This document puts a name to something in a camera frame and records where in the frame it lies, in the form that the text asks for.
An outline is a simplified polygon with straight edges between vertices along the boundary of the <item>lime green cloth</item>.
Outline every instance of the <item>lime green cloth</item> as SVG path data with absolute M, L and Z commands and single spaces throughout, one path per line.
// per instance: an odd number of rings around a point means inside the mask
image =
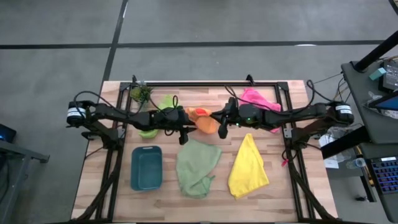
M 163 99 L 163 102 L 161 102 L 158 107 L 160 109 L 168 108 L 168 107 L 173 107 L 173 98 L 170 95 L 166 95 Z M 158 129 L 150 130 L 150 131 L 139 131 L 138 134 L 145 139 L 151 139 L 156 137 L 158 132 Z
M 176 170 L 182 194 L 192 198 L 206 197 L 215 177 L 207 175 L 220 157 L 220 148 L 190 139 L 177 155 Z

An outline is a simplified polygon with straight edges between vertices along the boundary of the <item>wooden tabletop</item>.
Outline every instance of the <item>wooden tabletop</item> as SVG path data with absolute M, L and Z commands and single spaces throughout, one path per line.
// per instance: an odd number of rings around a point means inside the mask
M 288 81 L 290 96 L 294 108 L 303 107 L 308 103 L 304 82 Z M 104 82 L 101 96 L 116 104 L 119 82 Z M 239 96 L 243 87 L 234 87 Z M 276 102 L 274 89 L 256 87 L 270 102 Z M 230 97 L 223 87 L 159 87 L 155 88 L 152 99 L 159 104 L 165 95 L 177 95 L 182 106 L 203 107 L 216 111 L 224 107 Z M 137 104 L 132 104 L 132 111 Z M 298 126 L 305 126 L 311 121 L 302 121 Z M 111 121 L 103 121 L 111 126 Z M 178 144 L 179 133 L 168 137 L 159 131 L 154 139 L 142 139 L 138 130 L 129 125 L 124 145 L 123 163 L 118 186 L 118 196 L 114 209 L 114 222 L 277 222 L 296 221 L 292 187 L 289 170 L 281 167 L 281 154 L 284 150 L 282 134 L 249 128 L 228 127 L 226 139 L 216 134 L 207 135 L 200 131 L 189 134 L 189 138 L 207 144 L 215 144 L 223 153 L 221 159 L 210 175 L 216 175 L 211 184 L 210 193 L 203 199 L 184 197 L 178 186 L 175 171 L 176 157 L 182 146 Z M 264 169 L 270 184 L 245 197 L 235 200 L 229 193 L 228 176 L 238 149 L 246 133 L 252 133 L 254 141 L 264 160 Z M 163 183 L 160 189 L 149 192 L 137 192 L 130 188 L 131 153 L 139 146 L 159 146 L 163 153 Z M 102 146 L 101 141 L 92 141 L 87 153 Z M 330 214 L 337 217 L 335 203 L 331 194 L 328 176 L 323 163 L 322 154 L 314 148 L 303 150 L 303 157 L 312 192 Z M 85 161 L 81 173 L 80 184 L 76 195 L 72 218 L 81 215 L 94 199 L 101 185 L 106 150 L 100 150 Z M 304 214 L 307 214 L 305 200 L 300 190 L 300 198 Z M 107 202 L 104 212 L 108 210 Z

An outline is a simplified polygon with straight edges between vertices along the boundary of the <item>yellow cloth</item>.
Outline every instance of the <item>yellow cloth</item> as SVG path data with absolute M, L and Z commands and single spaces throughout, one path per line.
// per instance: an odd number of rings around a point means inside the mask
M 235 199 L 238 199 L 268 184 L 260 152 L 254 143 L 253 136 L 247 134 L 229 175 L 229 191 Z

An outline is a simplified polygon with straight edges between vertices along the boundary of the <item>microfiber cloth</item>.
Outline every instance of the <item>microfiber cloth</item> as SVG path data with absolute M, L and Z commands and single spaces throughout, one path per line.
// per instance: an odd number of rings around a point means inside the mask
M 229 191 L 235 199 L 238 199 L 268 184 L 260 152 L 254 143 L 252 134 L 247 134 L 229 175 Z
M 170 95 L 166 95 L 163 101 L 158 105 L 159 109 L 164 109 L 168 107 L 173 107 L 173 98 Z M 139 131 L 138 134 L 145 139 L 151 139 L 156 137 L 158 129 L 150 130 L 150 131 Z
M 211 181 L 207 175 L 217 165 L 221 149 L 190 139 L 177 155 L 177 176 L 184 196 L 204 198 L 210 191 Z
M 264 97 L 260 95 L 258 91 L 254 90 L 253 88 L 246 88 L 243 94 L 241 95 L 241 99 L 251 103 L 258 103 L 260 105 L 264 105 L 264 106 L 255 105 L 258 108 L 263 108 L 265 110 L 271 109 L 273 111 L 280 111 L 280 104 L 268 102 Z M 239 103 L 240 105 L 247 104 L 246 102 L 243 101 L 240 101 Z M 279 128 L 275 128 L 270 130 L 270 132 L 276 133 L 278 132 L 278 130 Z
M 186 108 L 189 120 L 195 122 L 196 127 L 206 134 L 216 133 L 218 130 L 218 122 L 210 117 L 211 110 L 204 108 Z

